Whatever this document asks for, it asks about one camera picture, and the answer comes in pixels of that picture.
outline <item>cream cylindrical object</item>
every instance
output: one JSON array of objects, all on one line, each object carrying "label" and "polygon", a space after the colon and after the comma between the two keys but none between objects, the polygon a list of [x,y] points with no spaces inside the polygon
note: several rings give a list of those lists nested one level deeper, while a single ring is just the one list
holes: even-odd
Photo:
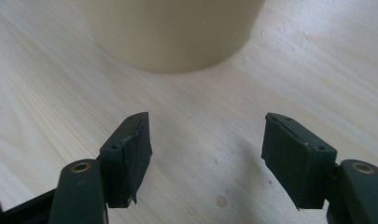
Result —
[{"label": "cream cylindrical object", "polygon": [[99,45],[153,72],[217,63],[248,39],[262,0],[79,0]]}]

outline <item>metal screw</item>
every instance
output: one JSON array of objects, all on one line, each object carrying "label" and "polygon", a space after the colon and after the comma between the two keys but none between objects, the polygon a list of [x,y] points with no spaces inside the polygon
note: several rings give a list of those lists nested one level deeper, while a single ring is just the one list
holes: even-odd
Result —
[{"label": "metal screw", "polygon": [[352,167],[356,169],[357,171],[366,174],[366,175],[372,175],[374,174],[374,169],[372,169],[370,166],[360,163],[360,162],[355,162],[352,163]]},{"label": "metal screw", "polygon": [[76,164],[72,167],[71,171],[73,173],[81,173],[84,171],[87,171],[91,168],[91,164],[88,162],[81,162],[79,164]]}]

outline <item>light wood surface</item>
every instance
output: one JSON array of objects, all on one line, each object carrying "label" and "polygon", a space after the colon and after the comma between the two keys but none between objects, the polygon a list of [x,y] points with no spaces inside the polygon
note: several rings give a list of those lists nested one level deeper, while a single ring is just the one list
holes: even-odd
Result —
[{"label": "light wood surface", "polygon": [[138,204],[110,223],[326,223],[297,211],[260,158],[267,112],[378,166],[378,1],[267,0],[222,63],[152,74],[110,57],[70,0],[0,0],[0,201],[53,189],[148,111],[154,155]]}]

